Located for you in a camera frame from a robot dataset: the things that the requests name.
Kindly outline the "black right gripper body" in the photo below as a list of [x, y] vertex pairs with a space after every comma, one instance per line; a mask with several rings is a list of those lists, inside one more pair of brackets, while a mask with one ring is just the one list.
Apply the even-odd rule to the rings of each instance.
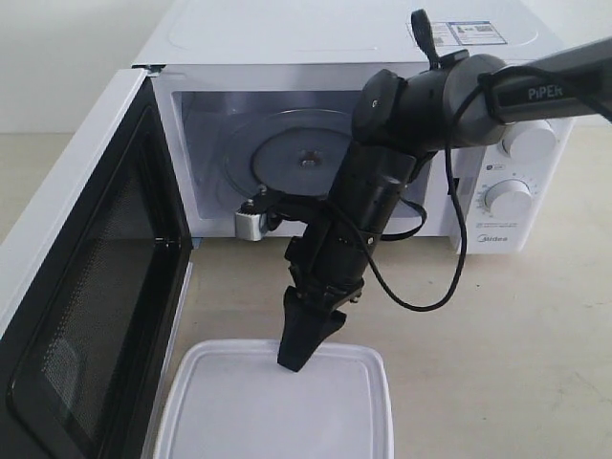
[[286, 250], [294, 284], [284, 293], [284, 305], [328, 316], [358, 296], [364, 285], [367, 256], [382, 232], [380, 218], [360, 219], [351, 229], [331, 210], [322, 211]]

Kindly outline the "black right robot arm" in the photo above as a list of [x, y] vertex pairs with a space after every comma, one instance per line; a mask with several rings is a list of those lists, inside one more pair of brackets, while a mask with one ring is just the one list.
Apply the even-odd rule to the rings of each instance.
[[438, 55], [424, 11], [412, 30], [429, 63], [404, 78], [380, 70], [361, 89], [352, 138], [327, 196], [286, 251], [277, 361], [299, 371], [345, 323], [373, 252], [411, 183], [438, 152], [488, 146], [520, 121], [611, 115], [611, 42], [601, 39], [523, 65], [460, 50]]

